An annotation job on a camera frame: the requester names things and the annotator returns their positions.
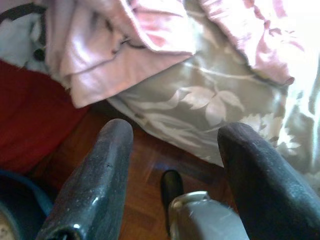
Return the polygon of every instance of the red blanket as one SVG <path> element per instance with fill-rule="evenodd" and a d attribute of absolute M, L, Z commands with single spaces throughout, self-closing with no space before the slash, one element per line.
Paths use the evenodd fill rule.
<path fill-rule="evenodd" d="M 87 110 L 76 109 L 69 94 L 50 77 L 0 61 L 0 168 L 30 171 Z"/>

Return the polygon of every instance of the wooden floor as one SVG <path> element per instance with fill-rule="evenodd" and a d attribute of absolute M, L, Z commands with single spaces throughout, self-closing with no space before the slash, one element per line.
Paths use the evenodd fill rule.
<path fill-rule="evenodd" d="M 102 126 L 110 120 L 89 112 L 73 133 L 32 173 L 32 178 L 60 189 L 73 169 L 91 149 Z M 165 240 L 165 215 L 160 197 L 160 178 L 168 169 L 178 170 L 186 192 L 205 190 L 218 201 L 233 205 L 221 167 L 134 128 L 124 216 L 120 240 Z"/>

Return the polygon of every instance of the bedding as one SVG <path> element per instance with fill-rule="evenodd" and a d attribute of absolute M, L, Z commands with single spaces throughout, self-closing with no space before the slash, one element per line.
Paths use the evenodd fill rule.
<path fill-rule="evenodd" d="M 186 9 L 195 56 L 108 101 L 148 133 L 220 166 L 218 129 L 247 123 L 320 195 L 319 73 L 306 72 L 290 86 L 261 79 L 197 1 Z M 311 67 L 319 69 L 318 61 Z"/>

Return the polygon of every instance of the bed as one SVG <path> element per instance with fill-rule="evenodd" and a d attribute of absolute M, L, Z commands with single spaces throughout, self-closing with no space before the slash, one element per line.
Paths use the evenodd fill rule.
<path fill-rule="evenodd" d="M 218 129 L 230 122 L 249 124 L 320 195 L 319 74 L 305 75 L 290 86 L 262 79 L 195 0 L 187 1 L 186 9 L 195 56 L 109 98 L 109 103 L 149 134 L 219 166 Z"/>

